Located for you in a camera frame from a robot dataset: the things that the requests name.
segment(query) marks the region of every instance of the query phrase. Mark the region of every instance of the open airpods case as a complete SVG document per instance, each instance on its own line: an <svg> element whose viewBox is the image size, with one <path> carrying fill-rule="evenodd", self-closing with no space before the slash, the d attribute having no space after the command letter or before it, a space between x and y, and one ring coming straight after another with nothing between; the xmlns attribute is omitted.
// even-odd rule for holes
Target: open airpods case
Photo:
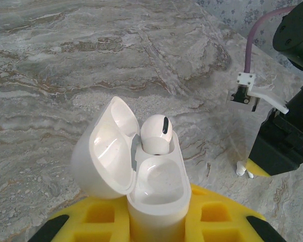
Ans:
<svg viewBox="0 0 303 242"><path fill-rule="evenodd" d="M89 124L76 144L71 168L89 196L127 196L136 241L180 241L191 188L178 137L173 132L170 153L150 155L141 143L132 168L131 146L139 135L138 121L119 97L114 97Z"/></svg>

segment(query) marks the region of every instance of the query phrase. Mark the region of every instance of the floral wallpaper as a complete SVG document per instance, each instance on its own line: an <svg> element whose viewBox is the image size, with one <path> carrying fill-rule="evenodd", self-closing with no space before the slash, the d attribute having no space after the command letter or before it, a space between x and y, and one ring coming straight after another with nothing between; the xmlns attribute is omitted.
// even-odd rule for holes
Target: floral wallpaper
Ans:
<svg viewBox="0 0 303 242"><path fill-rule="evenodd" d="M221 19L233 30L247 38L254 23L265 13L278 8L298 5L302 0L196 0L208 13ZM303 72L287 58L276 52L272 41L282 15L264 23L257 31L254 44L303 79Z"/></svg>

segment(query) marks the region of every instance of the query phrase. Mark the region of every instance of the robotic arm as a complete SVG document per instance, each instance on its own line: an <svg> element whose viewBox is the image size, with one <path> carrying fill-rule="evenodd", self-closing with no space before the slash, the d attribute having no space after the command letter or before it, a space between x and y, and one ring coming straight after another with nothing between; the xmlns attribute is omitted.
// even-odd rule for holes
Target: robotic arm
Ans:
<svg viewBox="0 0 303 242"><path fill-rule="evenodd" d="M303 71L303 2L290 10L275 33L273 47ZM303 163L303 87L285 102L254 87L254 74L249 74L246 68L245 73L239 73L237 83L236 92L228 95L231 106L255 111L263 98L275 107L261 125L245 168L262 176L298 169Z"/></svg>

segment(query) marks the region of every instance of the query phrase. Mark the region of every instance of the black rubber edge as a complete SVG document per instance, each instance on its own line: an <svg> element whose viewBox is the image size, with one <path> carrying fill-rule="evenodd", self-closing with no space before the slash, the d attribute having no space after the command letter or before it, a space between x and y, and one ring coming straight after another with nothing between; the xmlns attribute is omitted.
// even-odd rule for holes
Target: black rubber edge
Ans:
<svg viewBox="0 0 303 242"><path fill-rule="evenodd" d="M168 118L165 117L165 118L164 118L164 124L163 124L163 133L164 133L164 134L167 134L167 131L168 131L168 123L169 123Z"/></svg>
<svg viewBox="0 0 303 242"><path fill-rule="evenodd" d="M69 215L61 215L47 221L28 242L51 242L69 217Z"/></svg>
<svg viewBox="0 0 303 242"><path fill-rule="evenodd" d="M268 222L254 216L248 216L247 220L262 238L263 242L286 242Z"/></svg>

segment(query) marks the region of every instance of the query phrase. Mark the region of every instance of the yellow foam holder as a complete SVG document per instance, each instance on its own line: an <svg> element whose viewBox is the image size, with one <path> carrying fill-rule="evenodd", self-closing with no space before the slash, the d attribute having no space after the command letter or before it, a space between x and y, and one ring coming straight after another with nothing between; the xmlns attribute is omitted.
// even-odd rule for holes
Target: yellow foam holder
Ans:
<svg viewBox="0 0 303 242"><path fill-rule="evenodd" d="M192 196L185 218L185 242L262 242L247 216L265 218L243 205L210 190L191 185ZM127 198L86 198L61 210L69 218L52 242L129 242Z"/></svg>

